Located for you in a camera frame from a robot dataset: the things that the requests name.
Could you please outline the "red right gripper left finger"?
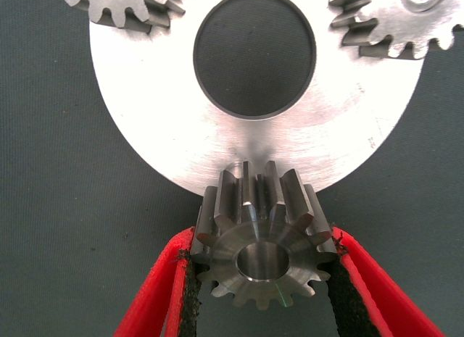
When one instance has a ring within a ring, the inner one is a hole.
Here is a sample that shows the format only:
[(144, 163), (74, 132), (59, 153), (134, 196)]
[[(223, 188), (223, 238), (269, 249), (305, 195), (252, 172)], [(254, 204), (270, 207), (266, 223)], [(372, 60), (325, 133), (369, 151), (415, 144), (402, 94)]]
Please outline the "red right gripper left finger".
[(194, 228), (173, 236), (140, 287), (116, 336), (195, 336), (199, 314), (196, 270), (189, 254)]

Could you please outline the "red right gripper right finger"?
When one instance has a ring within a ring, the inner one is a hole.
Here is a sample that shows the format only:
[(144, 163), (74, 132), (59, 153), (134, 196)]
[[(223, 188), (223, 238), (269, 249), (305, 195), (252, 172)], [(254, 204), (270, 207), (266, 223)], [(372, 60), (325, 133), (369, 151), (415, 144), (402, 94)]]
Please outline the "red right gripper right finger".
[(340, 336), (443, 336), (357, 240), (334, 228), (328, 296)]

